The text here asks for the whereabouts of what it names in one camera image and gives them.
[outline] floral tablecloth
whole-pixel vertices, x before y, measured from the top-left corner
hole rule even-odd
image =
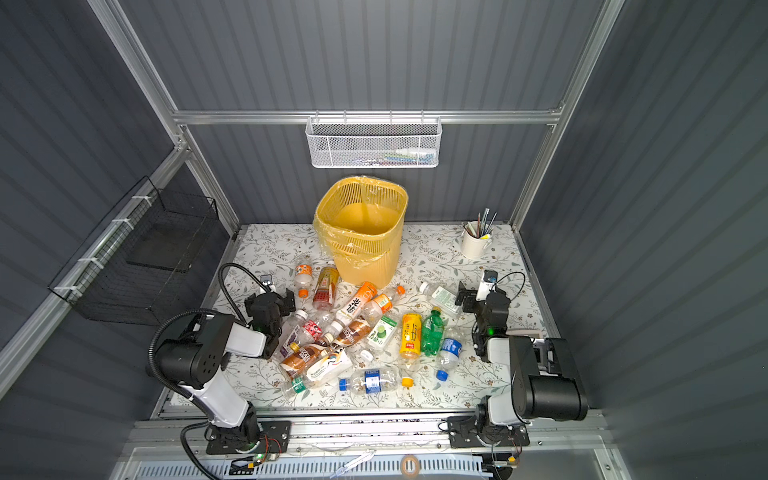
[[[509,226],[495,229],[492,245],[481,260],[468,260],[460,251],[462,228],[451,224],[406,224],[402,234],[400,261],[391,285],[401,284],[406,294],[395,303],[393,311],[399,319],[403,314],[416,312],[426,317],[430,304],[427,297],[419,292],[424,281],[441,283],[455,290],[459,280],[467,286],[476,287],[482,269],[496,270],[499,275],[520,270],[524,271],[517,243]],[[293,265],[297,255],[308,253],[317,266],[325,264],[328,257],[323,255],[318,237],[309,224],[253,224],[247,229],[234,258],[256,275],[271,273],[278,292],[286,287],[293,288]],[[319,268],[314,269],[315,280]],[[499,286],[513,296],[520,287],[522,277],[510,276]],[[252,281],[236,269],[230,269],[225,280],[230,294],[237,305],[253,292]],[[356,287],[339,283],[335,309],[355,293]],[[302,307],[312,315],[311,298],[302,301],[296,298],[296,307]],[[219,295],[214,309],[231,313],[230,305],[223,294]],[[227,379],[235,390],[250,400],[258,409],[353,409],[353,408],[471,408],[486,395],[494,395],[509,389],[509,375],[506,367],[482,362],[475,355],[470,341],[470,332],[475,322],[472,314],[462,314],[450,319],[447,326],[456,326],[464,333],[466,342],[461,354],[461,363],[451,372],[447,382],[436,377],[435,359],[422,357],[420,374],[411,389],[398,387],[392,392],[375,395],[348,396],[339,391],[338,382],[306,390],[288,400],[279,390],[285,378],[278,365],[271,360],[251,359],[233,356],[226,370]],[[520,295],[510,305],[509,328],[539,329],[545,331],[536,299],[526,280]],[[396,367],[399,358],[399,338],[390,341],[386,351],[379,354],[370,365],[360,366]],[[186,400],[175,396],[171,405],[184,405]]]

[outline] pen holder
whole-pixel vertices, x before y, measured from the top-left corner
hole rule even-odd
[[[491,245],[491,235],[488,235],[486,239],[474,238],[469,234],[467,230],[464,230],[464,237],[462,238],[462,255],[470,260],[477,260],[482,258],[485,254],[485,249]]]

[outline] white mesh basket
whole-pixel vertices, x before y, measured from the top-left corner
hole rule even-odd
[[[328,123],[310,117],[306,140],[317,168],[437,167],[439,118],[412,123]]]

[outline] green plastic bottle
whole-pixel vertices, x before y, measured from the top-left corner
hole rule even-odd
[[[434,306],[432,313],[424,319],[422,324],[422,353],[426,356],[435,356],[442,344],[442,331],[445,323],[440,316],[440,308]]]

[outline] bottle cap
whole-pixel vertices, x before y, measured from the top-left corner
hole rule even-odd
[[[371,352],[369,352],[368,350],[360,350],[360,358],[362,358],[366,362],[372,362],[373,361],[373,354]]]

